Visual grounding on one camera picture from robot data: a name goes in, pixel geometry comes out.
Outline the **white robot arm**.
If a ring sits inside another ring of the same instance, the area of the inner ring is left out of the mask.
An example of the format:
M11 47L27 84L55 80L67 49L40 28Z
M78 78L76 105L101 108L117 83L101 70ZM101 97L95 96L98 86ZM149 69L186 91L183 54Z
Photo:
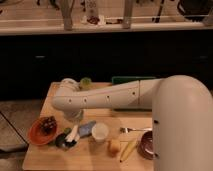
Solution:
M150 109L154 171L213 171L213 96L191 76L137 80L88 91L66 78L52 106L71 117L80 109Z

